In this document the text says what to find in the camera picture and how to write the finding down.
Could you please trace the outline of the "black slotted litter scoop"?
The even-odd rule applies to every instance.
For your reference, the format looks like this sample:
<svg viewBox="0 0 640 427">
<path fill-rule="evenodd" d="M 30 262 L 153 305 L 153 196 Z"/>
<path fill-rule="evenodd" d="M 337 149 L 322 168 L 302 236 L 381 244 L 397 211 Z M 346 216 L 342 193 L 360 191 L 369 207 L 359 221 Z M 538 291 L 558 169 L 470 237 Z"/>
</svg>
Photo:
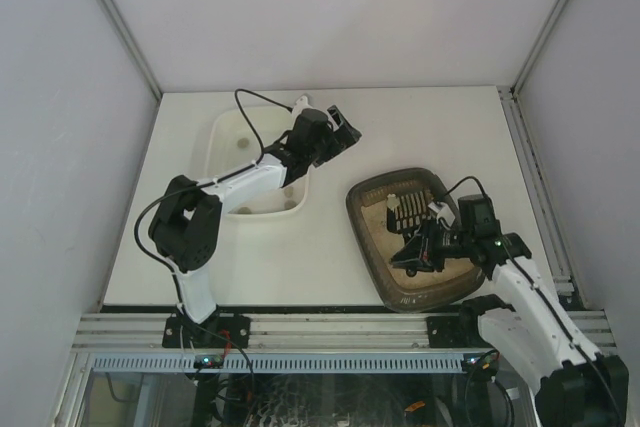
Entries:
<svg viewBox="0 0 640 427">
<path fill-rule="evenodd" d="M 401 235 L 408 241 L 429 216 L 429 194 L 424 190 L 416 190 L 395 195 L 400 206 L 395 211 L 386 206 L 386 228 L 390 233 Z"/>
</svg>

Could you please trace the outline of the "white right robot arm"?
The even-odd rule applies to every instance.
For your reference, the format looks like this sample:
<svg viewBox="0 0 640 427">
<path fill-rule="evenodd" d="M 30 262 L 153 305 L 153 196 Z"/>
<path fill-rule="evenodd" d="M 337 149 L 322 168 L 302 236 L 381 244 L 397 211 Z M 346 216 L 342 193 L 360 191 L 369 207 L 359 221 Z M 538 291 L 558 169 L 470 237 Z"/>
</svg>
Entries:
<svg viewBox="0 0 640 427">
<path fill-rule="evenodd" d="M 544 426 L 622 426 L 629 371 L 606 355 L 570 318 L 544 284 L 532 253 L 505 233 L 485 194 L 452 209 L 422 195 L 390 194 L 387 228 L 405 244 L 390 259 L 410 277 L 468 260 L 492 284 L 490 295 L 466 301 L 459 318 L 470 343 L 489 345 L 527 383 Z"/>
</svg>

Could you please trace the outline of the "dark translucent litter box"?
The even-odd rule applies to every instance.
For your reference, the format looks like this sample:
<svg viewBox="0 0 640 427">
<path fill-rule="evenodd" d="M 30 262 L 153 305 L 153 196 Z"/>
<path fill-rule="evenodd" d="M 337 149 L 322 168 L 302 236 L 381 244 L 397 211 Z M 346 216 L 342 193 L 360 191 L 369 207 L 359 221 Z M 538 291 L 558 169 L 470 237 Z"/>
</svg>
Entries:
<svg viewBox="0 0 640 427">
<path fill-rule="evenodd" d="M 411 277 L 390 259 L 430 216 L 427 205 L 447 191 L 433 172 L 405 168 L 354 185 L 346 196 L 349 220 L 365 265 L 384 306 L 394 312 L 444 308 L 476 292 L 485 277 L 467 259 L 445 262 L 441 272 Z"/>
</svg>

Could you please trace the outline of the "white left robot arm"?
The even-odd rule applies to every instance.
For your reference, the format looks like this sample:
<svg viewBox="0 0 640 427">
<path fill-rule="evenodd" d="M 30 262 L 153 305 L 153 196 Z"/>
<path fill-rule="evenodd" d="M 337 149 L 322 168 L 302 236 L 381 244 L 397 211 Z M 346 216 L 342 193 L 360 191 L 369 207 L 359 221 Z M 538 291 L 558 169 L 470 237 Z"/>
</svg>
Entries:
<svg viewBox="0 0 640 427">
<path fill-rule="evenodd" d="M 171 272 L 179 312 L 202 325 L 218 305 L 209 285 L 206 264 L 213 257 L 225 214 L 267 192 L 287 187 L 361 139 L 337 106 L 325 111 L 305 107 L 291 128 L 260 148 L 258 158 L 219 177 L 200 181 L 173 178 L 148 228 L 155 260 Z"/>
</svg>

